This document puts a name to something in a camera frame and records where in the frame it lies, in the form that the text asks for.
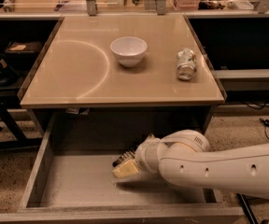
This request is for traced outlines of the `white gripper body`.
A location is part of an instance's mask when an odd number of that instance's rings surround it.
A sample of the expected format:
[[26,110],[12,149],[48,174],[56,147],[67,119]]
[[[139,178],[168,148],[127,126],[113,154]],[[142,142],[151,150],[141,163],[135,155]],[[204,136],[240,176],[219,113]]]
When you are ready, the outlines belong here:
[[135,151],[135,162],[138,168],[144,172],[157,173],[160,159],[167,149],[168,145],[159,138],[146,139]]

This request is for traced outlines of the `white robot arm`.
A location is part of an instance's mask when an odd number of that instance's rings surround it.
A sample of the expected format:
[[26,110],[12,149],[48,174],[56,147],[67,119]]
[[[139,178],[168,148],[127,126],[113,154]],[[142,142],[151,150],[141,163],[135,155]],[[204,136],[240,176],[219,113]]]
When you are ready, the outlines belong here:
[[220,189],[269,199],[269,144],[212,152],[194,130],[149,135],[113,162],[117,178],[158,173],[180,187]]

